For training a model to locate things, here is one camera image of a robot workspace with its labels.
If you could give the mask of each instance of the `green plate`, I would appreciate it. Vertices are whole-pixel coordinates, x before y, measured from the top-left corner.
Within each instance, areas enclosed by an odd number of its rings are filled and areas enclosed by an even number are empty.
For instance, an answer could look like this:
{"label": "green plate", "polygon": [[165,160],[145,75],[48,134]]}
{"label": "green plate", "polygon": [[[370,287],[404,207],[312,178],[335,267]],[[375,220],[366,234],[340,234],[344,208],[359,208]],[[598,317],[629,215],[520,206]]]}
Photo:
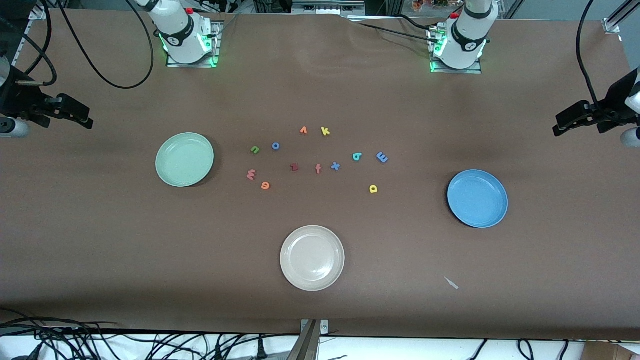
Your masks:
{"label": "green plate", "polygon": [[156,156],[160,179],[183,188],[199,183],[213,166],[213,146],[202,135],[182,133],[167,140]]}

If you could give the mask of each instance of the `brown table surface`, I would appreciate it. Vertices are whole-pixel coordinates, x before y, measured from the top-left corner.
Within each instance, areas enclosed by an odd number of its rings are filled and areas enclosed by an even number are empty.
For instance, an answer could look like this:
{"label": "brown table surface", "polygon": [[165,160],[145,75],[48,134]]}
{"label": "brown table surface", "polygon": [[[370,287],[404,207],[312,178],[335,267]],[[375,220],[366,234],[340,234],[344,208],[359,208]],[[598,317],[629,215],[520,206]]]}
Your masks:
{"label": "brown table surface", "polygon": [[[109,79],[141,79],[149,54],[133,13],[69,14]],[[498,21],[483,74],[462,76],[430,73],[420,40],[340,17],[240,15],[217,69],[167,69],[155,39],[151,78],[117,90],[52,17],[60,78],[45,91],[88,105],[95,126],[53,120],[0,142],[1,305],[137,329],[296,332],[301,318],[329,318],[344,335],[640,338],[640,153],[621,129],[551,131],[589,98],[576,22]],[[39,43],[44,30],[31,31]],[[599,22],[583,36],[604,96],[629,71],[622,46]],[[26,48],[19,67],[34,57]],[[44,62],[33,76],[49,79]],[[201,184],[172,188],[154,160],[186,131],[208,137],[216,160]],[[450,212],[447,185],[469,168],[506,187],[498,226]],[[340,279],[317,293],[279,263],[309,224],[346,251]]]}

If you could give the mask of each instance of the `power cord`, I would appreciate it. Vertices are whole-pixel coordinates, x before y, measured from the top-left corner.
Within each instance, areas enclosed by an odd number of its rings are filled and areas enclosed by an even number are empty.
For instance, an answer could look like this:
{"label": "power cord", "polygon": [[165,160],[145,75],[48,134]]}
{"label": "power cord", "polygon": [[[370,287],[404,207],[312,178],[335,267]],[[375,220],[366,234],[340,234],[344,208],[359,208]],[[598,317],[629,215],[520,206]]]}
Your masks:
{"label": "power cord", "polygon": [[420,25],[417,22],[413,21],[413,19],[411,19],[409,16],[406,16],[405,14],[402,14],[402,13],[398,14],[398,15],[396,15],[396,17],[401,17],[404,20],[407,20],[411,25],[415,26],[416,28],[423,29],[423,30],[428,30],[429,29],[429,26]]}
{"label": "power cord", "polygon": [[49,81],[46,81],[46,82],[41,82],[41,81],[18,81],[17,83],[19,85],[24,85],[24,86],[51,86],[51,85],[55,84],[56,81],[58,80],[58,73],[56,72],[56,68],[53,67],[53,63],[51,62],[49,57],[44,53],[44,50],[42,50],[40,48],[40,46],[38,46],[38,44],[35,43],[35,41],[33,41],[30,37],[28,37],[27,34],[25,34],[20,29],[16,28],[11,22],[9,22],[9,20],[7,20],[4,17],[0,16],[0,22],[2,22],[4,25],[8,26],[14,32],[16,32],[18,34],[21,34],[22,38],[26,42],[28,42],[31,46],[33,46],[33,48],[36,49],[38,54],[40,56],[42,56],[44,61],[49,66],[49,69],[51,70],[51,80],[49,80]]}
{"label": "power cord", "polygon": [[140,24],[142,24],[142,27],[145,29],[145,33],[147,34],[147,40],[149,42],[149,51],[151,52],[151,64],[149,65],[149,70],[147,72],[147,75],[139,83],[137,83],[135,85],[131,85],[131,86],[123,86],[123,85],[114,84],[109,79],[105,78],[104,75],[102,75],[102,73],[98,70],[97,67],[95,67],[95,65],[93,64],[93,61],[91,61],[91,58],[89,57],[89,55],[84,50],[84,46],[80,42],[80,39],[78,39],[76,31],[74,30],[74,27],[71,25],[71,22],[69,21],[69,18],[67,17],[67,13],[66,13],[65,9],[62,7],[62,4],[60,3],[60,0],[56,0],[56,3],[58,4],[58,7],[60,8],[60,12],[62,13],[62,17],[65,18],[65,22],[67,23],[67,26],[69,27],[69,30],[71,31],[71,35],[76,40],[76,43],[78,44],[78,47],[80,48],[80,51],[82,51],[82,54],[84,55],[84,58],[89,63],[89,65],[91,66],[93,71],[96,74],[98,74],[98,76],[100,76],[100,78],[105,83],[107,83],[107,84],[109,84],[109,85],[111,85],[111,86],[113,86],[115,88],[118,88],[118,89],[128,90],[128,89],[137,88],[138,86],[140,86],[140,85],[145,83],[145,81],[149,78],[149,76],[151,76],[151,72],[154,69],[155,59],[154,59],[154,45],[151,42],[151,35],[149,35],[149,30],[147,29],[147,25],[145,25],[145,22],[142,20],[142,18],[140,17],[140,14],[136,10],[136,8],[131,4],[131,2],[129,0],[124,0],[124,1],[126,1],[126,3],[129,5],[129,8],[131,8],[131,10],[133,10],[133,12],[136,13],[137,18],[140,21]]}
{"label": "power cord", "polygon": [[[524,354],[524,351],[522,351],[522,343],[527,344],[527,346],[529,347],[529,354],[531,357],[526,356]],[[522,355],[522,357],[524,357],[526,360],[533,360],[533,348],[531,348],[531,343],[529,343],[529,340],[525,340],[525,339],[518,340],[518,351],[520,352],[520,355]]]}
{"label": "power cord", "polygon": [[379,26],[375,26],[375,25],[369,25],[369,24],[362,24],[361,22],[359,22],[358,24],[362,25],[362,26],[366,26],[368,28],[372,28],[372,29],[377,29],[377,30],[382,30],[382,31],[386,31],[387,33],[392,33],[392,34],[398,34],[398,35],[402,35],[404,37],[408,37],[408,38],[416,38],[419,40],[424,40],[427,42],[438,42],[436,39],[432,39],[432,38],[425,38],[425,37],[419,37],[416,35],[411,35],[411,34],[407,34],[407,33],[402,33],[400,31],[396,31],[396,30],[391,30],[391,29],[385,29],[385,28],[381,28]]}
{"label": "power cord", "polygon": [[584,62],[582,61],[582,53],[580,51],[580,40],[582,38],[582,27],[584,26],[584,21],[587,18],[587,13],[589,12],[589,9],[591,8],[591,5],[593,5],[593,1],[594,0],[589,0],[589,2],[587,3],[587,6],[584,8],[584,12],[582,13],[582,17],[580,18],[580,23],[578,24],[578,32],[576,33],[576,39],[575,39],[575,55],[578,59],[578,65],[580,66],[580,71],[582,72],[582,75],[584,76],[584,80],[587,83],[587,88],[589,88],[589,94],[591,95],[591,100],[593,100],[593,105],[596,107],[596,109],[603,114],[605,117],[607,117],[607,119],[609,120],[614,120],[608,113],[606,113],[602,107],[600,106],[600,103],[598,102],[598,97],[596,96],[596,92],[593,89],[593,84],[591,84],[591,78],[589,77],[589,74],[587,73],[587,69],[584,67]]}
{"label": "power cord", "polygon": [[227,360],[229,358],[229,354],[231,354],[231,350],[234,348],[234,346],[238,344],[238,341],[240,341],[240,339],[242,339],[243,337],[244,335],[236,336],[236,340],[234,340],[233,344],[231,344],[231,346],[225,349],[227,353],[222,357],[222,360]]}
{"label": "power cord", "polygon": [[[46,346],[53,351],[55,360],[100,360],[105,359],[105,356],[102,356],[99,352],[99,347],[96,344],[96,341],[101,341],[111,352],[112,356],[108,356],[110,359],[121,360],[118,354],[114,351],[112,346],[109,344],[110,339],[116,338],[118,336],[124,336],[127,339],[132,341],[140,342],[140,343],[153,343],[152,350],[147,355],[147,360],[155,358],[160,351],[162,351],[165,347],[173,348],[169,355],[164,356],[163,360],[168,360],[168,358],[174,354],[179,352],[189,352],[192,356],[193,360],[211,360],[211,358],[207,356],[203,356],[199,351],[185,348],[184,345],[187,345],[190,341],[197,339],[198,337],[205,336],[207,333],[198,333],[198,334],[184,334],[183,332],[178,334],[169,334],[163,339],[158,339],[158,335],[153,340],[141,340],[137,338],[133,338],[126,334],[116,334],[112,335],[108,338],[105,338],[100,325],[105,322],[78,322],[75,320],[69,319],[61,319],[61,318],[51,318],[51,317],[43,317],[43,316],[28,316],[24,313],[21,313],[16,310],[7,309],[0,307],[0,311],[7,311],[13,313],[19,318],[14,320],[9,320],[4,323],[0,323],[0,329],[8,329],[11,332],[4,333],[0,336],[2,339],[4,336],[12,336],[12,335],[26,335],[32,334],[36,340],[40,341],[42,346]],[[64,323],[65,328],[54,328],[46,326],[45,322],[56,322],[56,323]],[[185,337],[184,342],[180,345],[173,345],[171,341],[175,341],[182,336],[192,335],[192,337]],[[65,349],[64,346],[61,346],[60,343],[63,343],[68,347]]]}
{"label": "power cord", "polygon": [[216,341],[216,347],[213,349],[216,355],[214,355],[213,360],[222,360],[222,347],[220,345],[220,339],[222,339],[222,335],[218,336],[218,340]]}
{"label": "power cord", "polygon": [[14,357],[12,360],[38,360],[43,343],[39,343],[28,356]]}
{"label": "power cord", "polygon": [[258,337],[258,354],[255,356],[256,360],[265,360],[267,357],[267,352],[264,351],[264,342],[262,341],[262,335]]}
{"label": "power cord", "polygon": [[[42,8],[44,9],[44,15],[47,17],[47,37],[44,39],[44,45],[42,46],[42,52],[46,53],[49,48],[49,43],[51,43],[51,35],[53,33],[53,30],[51,26],[51,14],[49,13],[49,4],[47,4],[46,0],[42,0],[41,2],[42,2]],[[38,54],[38,57],[36,58],[36,60],[24,72],[25,75],[29,75],[33,71],[33,69],[35,69],[36,66],[38,66],[38,64],[40,63],[40,60],[42,60],[42,55]]]}
{"label": "power cord", "polygon": [[487,341],[489,341],[489,339],[484,339],[483,340],[483,342],[480,344],[480,346],[478,346],[478,349],[476,350],[476,353],[469,360],[476,360],[478,358],[478,356],[480,355],[480,351],[482,351],[482,348],[486,345]]}
{"label": "power cord", "polygon": [[564,359],[564,354],[566,353],[566,349],[568,348],[569,348],[569,340],[565,340],[564,346],[562,347],[562,351],[560,351],[560,357],[558,357],[558,360]]}

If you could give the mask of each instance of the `blue plate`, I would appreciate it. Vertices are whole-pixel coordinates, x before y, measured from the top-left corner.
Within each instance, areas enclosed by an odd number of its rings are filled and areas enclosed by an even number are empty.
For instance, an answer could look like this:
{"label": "blue plate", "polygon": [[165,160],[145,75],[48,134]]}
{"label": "blue plate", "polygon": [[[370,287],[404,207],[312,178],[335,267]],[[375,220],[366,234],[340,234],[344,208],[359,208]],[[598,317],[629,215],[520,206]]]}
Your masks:
{"label": "blue plate", "polygon": [[447,198],[460,221],[481,229],[502,221],[509,206],[504,186],[482,170],[465,170],[456,175],[449,184]]}

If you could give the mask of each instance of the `white floor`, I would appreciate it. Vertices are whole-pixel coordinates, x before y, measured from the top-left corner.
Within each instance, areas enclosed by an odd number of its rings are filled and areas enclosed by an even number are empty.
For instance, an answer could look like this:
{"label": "white floor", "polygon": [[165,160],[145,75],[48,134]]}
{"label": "white floor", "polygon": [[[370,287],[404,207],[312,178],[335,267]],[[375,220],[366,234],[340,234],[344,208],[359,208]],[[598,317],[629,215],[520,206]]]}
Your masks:
{"label": "white floor", "polygon": [[[135,338],[142,340],[153,340],[153,335],[135,335]],[[187,335],[173,341],[173,344],[180,344],[186,339],[193,337]],[[217,340],[217,335],[207,335],[209,349],[213,349]],[[296,342],[295,336],[283,336],[277,338],[264,339],[264,348],[268,354],[288,352]],[[116,337],[108,340],[109,344],[116,352],[120,360],[144,360],[150,352],[152,344],[138,343],[124,337]],[[428,359],[428,360],[469,360],[475,353],[482,340],[440,340],[440,339],[398,339],[398,338],[340,338],[327,337],[321,339],[318,360],[330,360],[342,356],[347,356],[347,360],[371,360],[371,359]],[[5,336],[0,338],[0,360],[11,360],[17,356],[28,355],[37,345],[38,340],[32,336]],[[115,356],[99,341],[96,342],[100,357],[103,360],[115,359]],[[538,360],[559,360],[559,355],[564,346],[562,341],[531,341],[534,356]],[[625,347],[632,351],[640,352],[640,345],[625,344]],[[203,338],[198,338],[185,347],[204,352],[207,344]],[[525,354],[528,349],[523,344]],[[564,360],[578,360],[582,354],[584,343],[571,342]],[[65,346],[60,345],[59,349],[65,351]],[[153,358],[160,359],[171,351],[164,348]],[[255,356],[257,342],[239,345],[230,353],[229,359],[239,357]],[[191,354],[180,352],[170,357],[171,360],[192,360]],[[525,360],[516,348],[515,340],[490,340],[480,353],[478,360],[494,359],[517,359]],[[55,360],[51,349],[43,348],[39,360]]]}

